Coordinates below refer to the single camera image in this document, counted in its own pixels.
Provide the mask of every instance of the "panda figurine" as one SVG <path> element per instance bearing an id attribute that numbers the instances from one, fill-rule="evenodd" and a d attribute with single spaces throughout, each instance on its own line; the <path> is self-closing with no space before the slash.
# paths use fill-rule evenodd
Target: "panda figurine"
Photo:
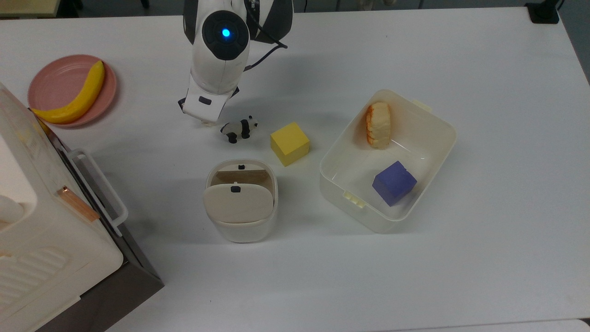
<path id="1" fill-rule="evenodd" d="M 248 119 L 243 119 L 240 122 L 228 122 L 221 127 L 221 133 L 226 135 L 229 142 L 235 144 L 238 142 L 238 136 L 242 138 L 249 138 L 250 132 L 258 126 L 258 122 L 248 116 Z"/>

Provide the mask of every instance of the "plastic container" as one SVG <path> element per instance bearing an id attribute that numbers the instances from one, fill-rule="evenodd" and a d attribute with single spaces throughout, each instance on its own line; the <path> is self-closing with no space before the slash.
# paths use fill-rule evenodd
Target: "plastic container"
<path id="1" fill-rule="evenodd" d="M 209 173 L 203 203 L 207 216 L 226 239 L 238 243 L 262 240 L 276 223 L 277 178 L 259 160 L 224 161 Z"/>
<path id="2" fill-rule="evenodd" d="M 376 102 L 391 107 L 391 143 L 385 149 L 366 141 L 365 112 Z M 457 140 L 453 126 L 419 105 L 390 90 L 376 92 L 320 163 L 323 196 L 376 233 L 387 233 L 409 215 Z M 372 183 L 396 161 L 418 182 L 390 207 Z"/>

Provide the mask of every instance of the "yellow banana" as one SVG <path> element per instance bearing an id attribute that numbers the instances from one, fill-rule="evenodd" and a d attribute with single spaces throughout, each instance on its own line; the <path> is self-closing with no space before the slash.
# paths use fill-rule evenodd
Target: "yellow banana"
<path id="1" fill-rule="evenodd" d="M 41 126 L 41 129 L 43 129 L 43 131 L 45 132 L 45 134 L 47 136 L 49 136 L 49 134 L 51 134 L 51 129 L 49 129 L 49 127 L 45 124 L 45 122 L 37 119 L 37 122 L 39 122 L 39 125 Z"/>
<path id="2" fill-rule="evenodd" d="M 90 109 L 96 97 L 99 95 L 100 89 L 103 87 L 103 82 L 104 65 L 102 61 L 98 61 L 90 68 L 80 93 L 69 104 L 51 110 L 38 110 L 34 108 L 31 110 L 39 118 L 56 125 L 74 122 Z"/>

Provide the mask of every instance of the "purple cube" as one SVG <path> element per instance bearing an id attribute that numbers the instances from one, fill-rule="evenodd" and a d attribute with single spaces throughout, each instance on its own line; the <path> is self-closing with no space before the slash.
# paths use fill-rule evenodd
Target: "purple cube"
<path id="1" fill-rule="evenodd" d="M 402 163 L 396 161 L 385 171 L 377 174 L 373 180 L 373 188 L 387 205 L 392 206 L 412 191 L 417 182 Z"/>

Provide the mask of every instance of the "pink plate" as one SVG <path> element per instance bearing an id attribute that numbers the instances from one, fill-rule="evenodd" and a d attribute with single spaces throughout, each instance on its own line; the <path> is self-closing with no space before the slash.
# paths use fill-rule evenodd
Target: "pink plate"
<path id="1" fill-rule="evenodd" d="M 59 58 L 43 67 L 29 86 L 29 107 L 50 110 L 71 102 L 84 85 L 90 67 L 100 59 L 83 54 Z M 88 123 L 101 115 L 112 103 L 117 90 L 113 70 L 104 61 L 104 82 L 98 97 L 90 109 L 74 122 L 59 127 L 73 127 Z"/>

